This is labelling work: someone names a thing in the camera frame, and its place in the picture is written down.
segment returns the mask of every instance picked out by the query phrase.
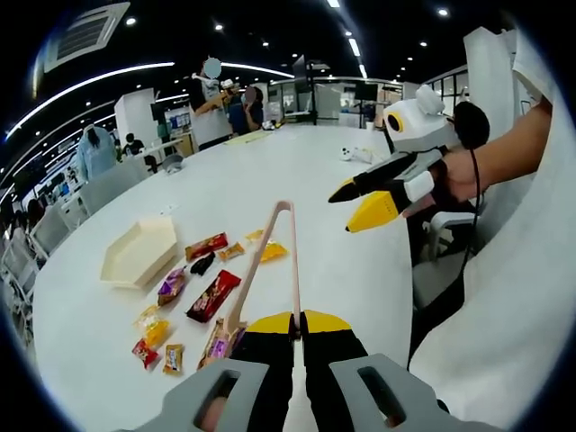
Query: black ceiling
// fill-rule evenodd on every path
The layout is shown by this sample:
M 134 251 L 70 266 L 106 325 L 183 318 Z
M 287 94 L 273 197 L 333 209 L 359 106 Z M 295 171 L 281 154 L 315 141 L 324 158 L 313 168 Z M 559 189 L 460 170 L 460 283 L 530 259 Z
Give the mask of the black ceiling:
M 20 72 L 11 82 L 20 85 L 11 85 L 4 92 L 9 102 L 4 104 L 4 108 L 9 107 L 3 116 L 5 131 L 42 101 L 89 77 L 152 62 L 174 61 L 175 66 L 107 78 L 56 101 L 0 144 L 0 167 L 9 166 L 42 135 L 84 112 L 86 101 L 93 107 L 115 101 L 134 91 L 136 84 L 153 86 L 161 96 L 182 93 L 184 77 L 198 71 L 208 55 L 222 61 L 292 72 L 292 54 L 305 54 L 308 59 L 328 64 L 330 70 L 326 74 L 360 77 L 358 60 L 344 34 L 349 30 L 358 41 L 369 77 L 394 79 L 400 73 L 400 81 L 421 83 L 465 63 L 464 35 L 481 25 L 494 31 L 503 26 L 500 11 L 491 3 L 488 6 L 453 0 L 339 2 L 341 7 L 335 9 L 329 7 L 327 0 L 133 1 L 124 18 L 136 18 L 135 25 L 119 25 L 105 49 L 71 60 L 44 75 L 38 95 L 32 99 L 25 69 L 35 57 L 33 44 L 38 47 L 40 36 L 48 34 L 50 20 L 52 28 L 57 23 L 66 27 L 67 17 L 119 2 L 88 2 L 80 9 L 49 10 L 45 20 L 37 21 L 38 25 L 29 29 L 30 41 L 21 45 L 29 50 L 11 51 L 14 63 L 21 66 L 14 69 Z M 439 7 L 448 8 L 450 16 L 438 16 Z M 217 23 L 224 26 L 223 31 L 214 30 Z M 269 43 L 268 47 L 263 47 L 264 41 Z M 421 41 L 428 46 L 420 47 Z M 241 84 L 254 82 L 255 77 L 278 79 L 225 68 L 222 78 L 229 77 L 240 77 Z M 109 105 L 88 117 L 96 120 L 112 112 Z M 79 128 L 79 121 L 74 121 L 47 142 L 56 143 Z M 38 138 L 36 131 L 41 132 Z M 35 163 L 45 162 L 39 159 Z

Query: desk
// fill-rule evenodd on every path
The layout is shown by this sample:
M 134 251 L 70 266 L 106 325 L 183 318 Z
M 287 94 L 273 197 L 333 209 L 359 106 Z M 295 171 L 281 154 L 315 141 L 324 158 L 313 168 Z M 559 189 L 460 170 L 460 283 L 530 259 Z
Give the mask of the desk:
M 368 353 L 384 353 L 406 365 L 410 344 L 412 287 L 408 232 L 403 219 L 350 234 L 348 219 L 359 202 L 328 204 L 328 198 L 366 164 L 343 162 L 339 152 L 354 145 L 387 153 L 381 133 L 338 127 L 284 127 L 242 146 L 216 146 L 184 160 L 173 175 L 159 172 L 103 207 L 60 246 L 36 279 L 35 348 L 40 376 L 56 403 L 83 430 L 135 428 L 160 412 L 162 398 L 196 369 L 214 319 L 200 324 L 185 316 L 221 268 L 244 276 L 248 256 L 214 264 L 194 278 L 166 307 L 183 343 L 184 377 L 145 371 L 132 353 L 139 339 L 134 320 L 157 300 L 158 285 L 143 291 L 99 282 L 106 248 L 134 222 L 161 212 L 175 223 L 181 259 L 184 247 L 226 231 L 231 243 L 263 228 L 279 199 L 296 211 L 301 306 L 332 313 L 352 325 Z M 274 238 L 290 245 L 289 213 Z M 261 265 L 242 319 L 292 307 L 292 261 Z M 233 304 L 232 292 L 217 313 Z M 296 344 L 293 396 L 285 430 L 315 430 L 305 396 L 305 371 Z M 164 357 L 165 349 L 159 353 Z

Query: person in blue shirt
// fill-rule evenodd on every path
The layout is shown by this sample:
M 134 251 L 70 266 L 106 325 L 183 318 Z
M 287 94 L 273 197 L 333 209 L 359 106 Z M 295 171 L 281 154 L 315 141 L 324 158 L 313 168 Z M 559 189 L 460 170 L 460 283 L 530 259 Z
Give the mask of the person in blue shirt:
M 116 148 L 106 129 L 93 124 L 84 129 L 77 154 L 80 175 L 91 181 L 116 165 Z

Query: candy wrapper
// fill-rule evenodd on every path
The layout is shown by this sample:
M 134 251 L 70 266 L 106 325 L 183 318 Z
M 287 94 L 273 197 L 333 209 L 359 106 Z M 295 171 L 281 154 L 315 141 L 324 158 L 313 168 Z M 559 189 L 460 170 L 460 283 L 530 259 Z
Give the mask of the candy wrapper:
M 222 261 L 228 261 L 233 257 L 238 257 L 243 254 L 244 254 L 244 248 L 239 243 L 236 243 L 235 245 L 230 246 L 228 249 L 219 252 L 218 256 Z
M 256 243 L 262 238 L 262 234 L 264 234 L 263 229 L 257 229 L 254 232 L 251 232 L 246 236 L 246 240 L 250 243 Z M 268 240 L 266 247 L 264 249 L 264 253 L 262 254 L 262 258 L 260 258 L 261 263 L 265 263 L 266 261 L 270 261 L 272 259 L 280 258 L 285 255 L 288 255 L 288 249 L 282 246 L 277 241 L 272 240 L 271 238 Z
M 256 231 L 248 234 L 246 236 L 246 240 L 248 240 L 250 243 L 256 243 L 257 241 L 260 240 L 260 238 L 262 237 L 262 234 L 264 234 L 264 230 L 263 229 L 257 229 Z
M 182 373 L 182 352 L 184 346 L 182 344 L 166 345 L 166 357 L 164 364 L 164 373 L 171 375 L 179 375 Z
M 260 258 L 260 262 L 265 263 L 266 261 L 281 258 L 285 255 L 288 255 L 288 250 L 284 246 L 282 246 L 277 241 L 268 240 L 268 243 L 264 249 L 264 253 Z
M 204 258 L 200 258 L 198 261 L 196 261 L 193 264 L 192 267 L 190 267 L 190 273 L 193 275 L 196 274 L 196 275 L 204 276 L 204 273 L 206 273 L 206 270 L 208 270 L 208 268 L 214 262 L 215 257 L 216 257 L 216 255 L 213 252 L 211 252 L 209 255 L 205 256 Z
M 186 285 L 184 268 L 178 268 L 171 272 L 158 290 L 158 306 L 170 303 L 182 291 Z
M 226 300 L 228 294 L 240 285 L 240 281 L 241 279 L 234 274 L 220 270 L 214 282 L 194 302 L 186 316 L 199 322 L 207 322 Z
M 214 360 L 230 357 L 232 350 L 242 338 L 246 327 L 247 323 L 241 322 L 239 327 L 232 334 L 229 334 L 224 329 L 224 319 L 216 319 L 216 325 L 202 353 L 202 358 L 198 363 L 198 369 L 202 369 Z
M 226 233 L 222 232 L 217 236 L 207 238 L 206 240 L 194 243 L 188 246 L 185 250 L 186 260 L 188 262 L 192 261 L 197 257 L 202 255 L 210 254 L 218 249 L 225 248 L 228 245 L 228 240 L 226 239 Z
M 148 345 L 146 345 L 146 341 L 141 339 L 132 349 L 132 353 L 142 360 L 144 364 L 144 369 L 148 369 L 148 366 L 154 363 L 154 361 L 158 358 L 158 353 L 156 351 L 151 350 Z
M 161 319 L 157 312 L 157 305 L 150 306 L 140 314 L 134 323 L 142 333 L 144 342 L 150 348 L 162 345 L 170 326 L 170 323 L 165 319 Z

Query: beige tray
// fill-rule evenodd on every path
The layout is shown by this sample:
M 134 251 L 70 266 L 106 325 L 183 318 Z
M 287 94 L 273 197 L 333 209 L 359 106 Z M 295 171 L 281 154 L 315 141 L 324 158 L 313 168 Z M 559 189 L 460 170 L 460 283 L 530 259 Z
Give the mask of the beige tray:
M 141 220 L 106 250 L 100 280 L 142 288 L 177 252 L 171 218 Z

